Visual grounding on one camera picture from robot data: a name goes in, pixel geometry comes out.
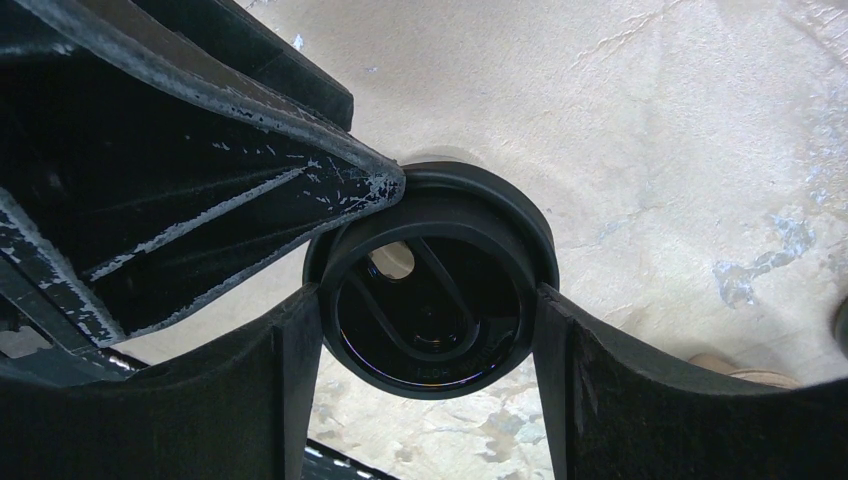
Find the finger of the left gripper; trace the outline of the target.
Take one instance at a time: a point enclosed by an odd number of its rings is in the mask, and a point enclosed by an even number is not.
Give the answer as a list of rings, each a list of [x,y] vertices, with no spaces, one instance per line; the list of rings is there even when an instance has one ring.
[[[218,61],[349,132],[354,97],[231,0],[139,0],[139,8]]]

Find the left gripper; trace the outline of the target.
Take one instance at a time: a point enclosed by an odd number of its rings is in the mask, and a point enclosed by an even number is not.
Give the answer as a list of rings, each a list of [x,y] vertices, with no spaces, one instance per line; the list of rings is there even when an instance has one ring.
[[[1,295],[45,342],[7,377],[125,381],[113,345],[403,194],[393,160],[136,2],[1,5]]]

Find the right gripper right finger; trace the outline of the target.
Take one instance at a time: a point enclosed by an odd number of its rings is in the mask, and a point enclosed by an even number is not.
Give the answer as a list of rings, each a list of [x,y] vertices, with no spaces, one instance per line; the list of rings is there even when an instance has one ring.
[[[847,383],[780,389],[664,353],[537,291],[533,357],[558,479],[843,479]]]

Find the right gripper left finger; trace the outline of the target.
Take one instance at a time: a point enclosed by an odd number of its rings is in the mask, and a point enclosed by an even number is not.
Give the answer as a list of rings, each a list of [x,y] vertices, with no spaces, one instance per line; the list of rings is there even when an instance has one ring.
[[[322,332],[307,284],[123,382],[1,383],[5,479],[297,479]]]

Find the black cup lid front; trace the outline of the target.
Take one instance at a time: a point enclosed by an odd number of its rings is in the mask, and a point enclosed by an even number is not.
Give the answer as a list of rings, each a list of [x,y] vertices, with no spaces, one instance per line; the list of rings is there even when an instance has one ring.
[[[313,240],[324,343],[356,377],[419,400],[465,396],[531,352],[536,290],[557,286],[552,229],[533,201],[481,167],[404,167],[395,205]]]

